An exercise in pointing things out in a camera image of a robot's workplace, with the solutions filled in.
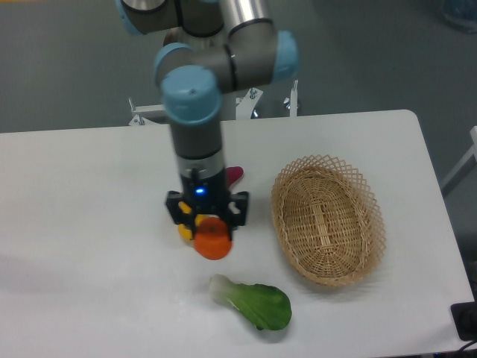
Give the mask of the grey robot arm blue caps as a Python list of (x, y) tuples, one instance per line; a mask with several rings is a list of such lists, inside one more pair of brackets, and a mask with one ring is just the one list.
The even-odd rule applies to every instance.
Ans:
[(196, 49), (165, 45), (154, 62), (154, 81), (171, 132), (182, 183), (165, 199), (175, 224), (197, 232), (199, 215), (216, 216), (226, 234), (245, 224), (249, 195), (227, 185), (221, 135), (223, 97), (293, 78), (297, 42), (275, 28), (266, 1), (118, 1), (132, 34), (180, 28), (197, 39), (225, 34), (221, 44)]

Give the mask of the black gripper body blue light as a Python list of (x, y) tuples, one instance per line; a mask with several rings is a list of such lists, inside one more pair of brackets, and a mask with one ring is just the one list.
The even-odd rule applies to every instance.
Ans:
[(224, 217), (228, 205), (228, 186), (225, 169), (215, 175), (193, 180), (180, 175), (183, 200), (197, 214)]

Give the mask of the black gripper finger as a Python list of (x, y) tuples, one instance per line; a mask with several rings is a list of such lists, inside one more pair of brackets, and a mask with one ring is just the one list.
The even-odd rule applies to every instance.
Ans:
[(185, 214), (179, 208), (179, 203), (183, 201), (183, 194), (175, 191), (168, 191), (165, 198), (165, 206), (168, 209), (169, 215), (173, 221), (173, 223), (178, 226), (179, 224), (185, 224), (192, 230), (193, 233), (193, 240), (195, 232), (197, 231), (198, 227), (195, 225), (195, 217), (197, 213), (191, 212), (190, 214)]
[(218, 217), (226, 224), (228, 238), (233, 240), (233, 231), (246, 225), (249, 192), (228, 192), (218, 206)]

